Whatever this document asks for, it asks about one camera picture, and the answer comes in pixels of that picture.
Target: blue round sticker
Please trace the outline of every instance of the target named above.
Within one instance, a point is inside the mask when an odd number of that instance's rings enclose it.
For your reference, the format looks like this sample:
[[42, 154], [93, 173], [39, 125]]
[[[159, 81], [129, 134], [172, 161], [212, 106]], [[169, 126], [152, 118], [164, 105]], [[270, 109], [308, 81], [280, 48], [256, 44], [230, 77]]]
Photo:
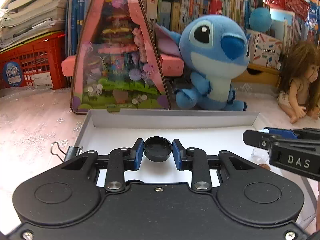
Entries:
[[22, 83], [22, 71], [15, 61], [7, 62], [3, 67], [3, 78], [11, 87]]

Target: blue stuffed animal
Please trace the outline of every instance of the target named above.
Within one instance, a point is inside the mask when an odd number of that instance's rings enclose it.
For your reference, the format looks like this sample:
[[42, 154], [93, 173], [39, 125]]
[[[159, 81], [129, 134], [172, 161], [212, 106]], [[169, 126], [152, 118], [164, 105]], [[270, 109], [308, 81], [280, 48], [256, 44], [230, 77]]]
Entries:
[[198, 105], [204, 110], [244, 111], [247, 104], [235, 100], [231, 79], [246, 70], [249, 63], [247, 39], [242, 29], [231, 19], [220, 15], [202, 16], [178, 34], [156, 25], [159, 49], [180, 56], [193, 70], [193, 88], [176, 93], [177, 105], [190, 109]]

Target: brown hair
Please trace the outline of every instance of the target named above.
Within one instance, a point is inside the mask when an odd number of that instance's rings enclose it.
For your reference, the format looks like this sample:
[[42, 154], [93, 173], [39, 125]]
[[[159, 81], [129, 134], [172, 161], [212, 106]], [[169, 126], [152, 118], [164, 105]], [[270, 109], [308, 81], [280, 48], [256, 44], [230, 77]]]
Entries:
[[[310, 65], [320, 65], [320, 52], [315, 45], [300, 42], [290, 49], [283, 63], [279, 91], [289, 92], [292, 78], [302, 77]], [[320, 75], [310, 84], [307, 110], [312, 110], [318, 103], [319, 84]]]

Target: plush toy nose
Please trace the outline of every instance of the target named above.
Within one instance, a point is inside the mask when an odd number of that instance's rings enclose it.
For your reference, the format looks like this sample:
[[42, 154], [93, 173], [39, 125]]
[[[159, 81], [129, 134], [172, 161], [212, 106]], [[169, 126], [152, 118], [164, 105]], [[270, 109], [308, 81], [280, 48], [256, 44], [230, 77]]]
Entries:
[[221, 39], [221, 47], [227, 57], [234, 60], [244, 53], [244, 40], [232, 35], [225, 35]]

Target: metal bolt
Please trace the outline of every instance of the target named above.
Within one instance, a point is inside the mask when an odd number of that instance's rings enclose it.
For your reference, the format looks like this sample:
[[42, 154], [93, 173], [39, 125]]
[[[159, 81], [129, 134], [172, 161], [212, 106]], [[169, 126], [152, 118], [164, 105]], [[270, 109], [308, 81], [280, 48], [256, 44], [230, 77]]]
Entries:
[[33, 239], [33, 234], [30, 231], [25, 231], [22, 233], [22, 237], [25, 240], [32, 240]]
[[198, 181], [195, 183], [196, 189], [208, 189], [210, 187], [208, 182], [205, 181]]
[[120, 189], [122, 187], [122, 183], [119, 181], [110, 181], [107, 184], [108, 189]]
[[290, 231], [285, 235], [285, 240], [293, 240], [295, 237], [296, 237], [295, 232]]
[[163, 192], [164, 189], [163, 189], [163, 187], [156, 187], [156, 188], [155, 188], [155, 191], [156, 191], [156, 192]]

